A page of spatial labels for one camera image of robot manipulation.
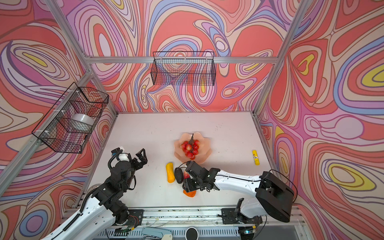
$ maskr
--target patterned wall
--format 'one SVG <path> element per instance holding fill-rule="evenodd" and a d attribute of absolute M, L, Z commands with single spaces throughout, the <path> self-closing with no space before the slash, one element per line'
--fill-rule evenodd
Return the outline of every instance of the patterned wall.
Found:
<path fill-rule="evenodd" d="M 151 56 L 212 50 L 216 56 L 276 56 L 296 1 L 64 1 L 86 54 Z M 93 66 L 118 111 L 249 111 L 271 65 L 219 64 L 216 85 L 152 86 L 151 64 Z"/>
<path fill-rule="evenodd" d="M 315 0 L 258 110 L 315 239 L 384 239 L 384 2 Z"/>
<path fill-rule="evenodd" d="M 0 2 L 1 170 L 62 92 L 84 74 L 43 0 L 7 2 Z M 37 240 L 58 226 L 82 188 L 111 118 L 106 109 L 82 154 L 39 147 L 0 198 L 0 240 Z"/>

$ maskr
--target yellow glue stick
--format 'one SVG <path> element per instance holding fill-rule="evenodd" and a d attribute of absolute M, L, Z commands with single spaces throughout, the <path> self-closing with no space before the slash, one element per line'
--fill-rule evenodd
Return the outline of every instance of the yellow glue stick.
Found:
<path fill-rule="evenodd" d="M 260 165 L 259 158 L 257 157 L 257 152 L 256 152 L 256 150 L 253 150 L 253 151 L 252 151 L 252 154 L 253 154 L 253 159 L 255 160 L 255 164 L 256 164 L 256 165 Z"/>

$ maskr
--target white tabletop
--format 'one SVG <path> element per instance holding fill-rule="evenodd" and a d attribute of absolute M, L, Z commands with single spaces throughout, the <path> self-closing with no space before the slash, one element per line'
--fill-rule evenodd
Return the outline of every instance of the white tabletop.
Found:
<path fill-rule="evenodd" d="M 148 164 L 136 171 L 136 188 L 120 200 L 128 207 L 186 207 L 236 205 L 246 195 L 233 191 L 197 191 L 191 198 L 182 184 L 168 183 L 166 164 L 181 162 L 174 156 L 174 141 L 185 133 L 200 132 L 211 139 L 212 154 L 201 166 L 242 174 L 261 175 L 271 169 L 251 114 L 238 113 L 141 113 L 119 114 L 90 186 L 110 176 L 107 166 L 111 150 L 122 146 L 132 157 L 145 148 Z M 255 165 L 252 150 L 258 153 Z"/>

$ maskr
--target scalloped bowl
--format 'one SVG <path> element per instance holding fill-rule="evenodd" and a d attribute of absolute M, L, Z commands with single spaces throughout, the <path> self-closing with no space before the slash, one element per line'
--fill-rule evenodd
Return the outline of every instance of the scalloped bowl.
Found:
<path fill-rule="evenodd" d="M 191 161 L 189 158 L 185 156 L 185 153 L 180 148 L 180 145 L 184 141 L 189 141 L 192 137 L 192 134 L 184 133 L 181 135 L 181 138 L 177 141 L 175 141 L 175 157 L 179 159 L 181 162 L 187 162 Z M 212 149 L 211 149 L 211 140 L 209 138 L 203 137 L 199 132 L 195 132 L 193 135 L 194 140 L 200 141 L 200 147 L 199 147 L 199 154 L 196 155 L 195 159 L 193 161 L 197 162 L 197 164 L 202 164 L 206 161 L 206 159 L 211 155 Z"/>

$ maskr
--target black wire basket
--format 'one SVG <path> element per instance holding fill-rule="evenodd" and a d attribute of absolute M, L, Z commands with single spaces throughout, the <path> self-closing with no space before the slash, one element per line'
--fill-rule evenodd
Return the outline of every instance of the black wire basket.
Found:
<path fill-rule="evenodd" d="M 215 85 L 212 51 L 156 51 L 153 58 L 153 85 Z"/>
<path fill-rule="evenodd" d="M 43 130 L 32 134 L 55 152 L 82 153 L 96 127 L 109 96 L 89 87 L 77 87 L 68 102 Z"/>

